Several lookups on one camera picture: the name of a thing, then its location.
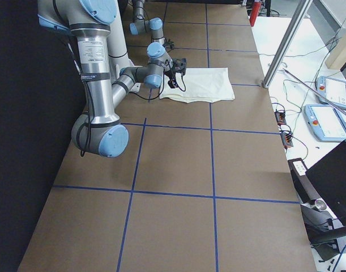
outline red object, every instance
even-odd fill
[[[254,23],[256,22],[256,18],[258,16],[260,8],[261,8],[261,1],[260,0],[254,0],[253,8],[251,11],[251,16],[250,16],[250,23],[251,23],[252,27],[254,26]]]

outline black monitor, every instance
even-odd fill
[[[306,175],[346,226],[346,140],[307,170]]]

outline industrial robot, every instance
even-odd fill
[[[136,7],[143,2],[134,1]],[[185,74],[186,60],[172,59],[166,52],[163,23],[155,18],[134,23],[136,29],[141,23],[149,24],[153,35],[147,48],[147,66],[134,66],[127,54],[117,0],[38,0],[38,10],[42,27],[68,37],[67,45],[85,89],[88,110],[72,128],[74,145],[81,156],[85,152],[119,156],[127,146],[129,132],[121,125],[116,107],[137,83],[160,88],[166,75],[169,86],[178,87],[176,74]],[[141,12],[143,9],[135,9],[136,18],[144,18]],[[78,49],[71,46],[73,41]]]

